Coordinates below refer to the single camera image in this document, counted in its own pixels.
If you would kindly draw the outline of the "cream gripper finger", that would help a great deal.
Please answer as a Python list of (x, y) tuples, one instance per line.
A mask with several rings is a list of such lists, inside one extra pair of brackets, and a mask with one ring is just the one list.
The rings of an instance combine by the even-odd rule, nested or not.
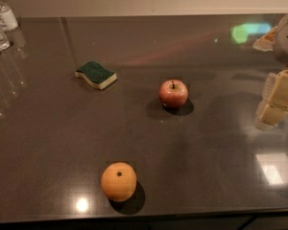
[(254, 126), (260, 130), (271, 130), (288, 114), (288, 69), (268, 75), (261, 97)]
[(272, 52), (274, 50), (274, 41), (277, 27), (273, 27), (266, 34), (258, 38), (254, 44), (253, 48), (261, 52)]

